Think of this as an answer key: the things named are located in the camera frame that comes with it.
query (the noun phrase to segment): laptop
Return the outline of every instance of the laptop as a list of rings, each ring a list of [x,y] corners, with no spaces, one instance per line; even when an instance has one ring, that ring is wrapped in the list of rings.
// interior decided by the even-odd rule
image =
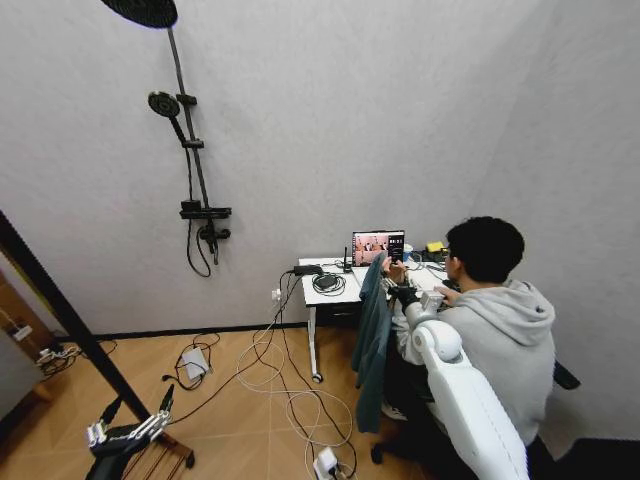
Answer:
[[[355,267],[367,267],[373,259],[385,252],[393,261],[402,260],[404,230],[372,230],[353,232],[351,261]]]

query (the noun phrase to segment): white wall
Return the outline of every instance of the white wall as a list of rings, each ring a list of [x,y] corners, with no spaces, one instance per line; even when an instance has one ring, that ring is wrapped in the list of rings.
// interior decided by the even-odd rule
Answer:
[[[146,105],[177,90],[166,33],[98,0],[5,0],[0,204],[94,332],[265,323],[299,256],[468,213],[551,5],[179,1],[210,197],[234,210],[203,280],[183,153]]]
[[[519,276],[557,308],[558,358],[583,385],[549,403],[545,441],[640,432],[640,5],[564,0],[473,212],[513,220]]]

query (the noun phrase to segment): black hair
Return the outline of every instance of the black hair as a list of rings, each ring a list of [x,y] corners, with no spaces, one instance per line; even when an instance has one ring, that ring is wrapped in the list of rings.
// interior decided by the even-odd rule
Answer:
[[[472,217],[447,233],[449,256],[457,257],[476,282],[503,283],[524,252],[524,238],[508,222]]]

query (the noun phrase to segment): person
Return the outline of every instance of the person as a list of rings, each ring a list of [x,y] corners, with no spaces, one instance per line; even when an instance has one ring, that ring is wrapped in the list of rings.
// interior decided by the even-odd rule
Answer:
[[[493,217],[474,217],[446,235],[449,254],[445,268],[460,292],[436,287],[448,308],[439,320],[453,326],[462,338],[469,360],[484,374],[526,446],[537,436],[553,385],[555,346],[551,327],[555,311],[529,282],[508,279],[520,263],[524,239],[510,223]],[[401,262],[386,272],[402,280]],[[422,358],[411,342],[410,327],[396,306],[393,318],[395,348],[389,352],[383,413],[392,418],[424,418],[424,402],[433,401]]]

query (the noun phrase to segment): desk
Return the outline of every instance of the desk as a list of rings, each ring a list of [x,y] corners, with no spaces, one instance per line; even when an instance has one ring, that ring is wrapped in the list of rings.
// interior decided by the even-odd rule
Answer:
[[[316,383],[322,382],[322,375],[318,372],[316,359],[316,308],[327,305],[353,305],[360,303],[360,289],[369,269],[369,267],[353,267],[352,273],[343,273],[341,268],[335,266],[335,262],[338,260],[342,261],[342,257],[301,258],[298,261],[299,265],[320,265],[325,272],[340,274],[345,279],[345,288],[340,295],[327,296],[314,290],[312,284],[313,275],[302,277],[304,302],[309,309],[307,332],[309,334],[309,355],[311,357],[311,379]],[[418,264],[413,260],[409,260],[406,265],[410,269],[408,272],[409,278],[418,287],[418,290],[433,290],[435,286],[442,285],[442,280],[446,278],[444,272],[435,272],[424,267],[425,265],[437,266],[435,263],[425,262]]]

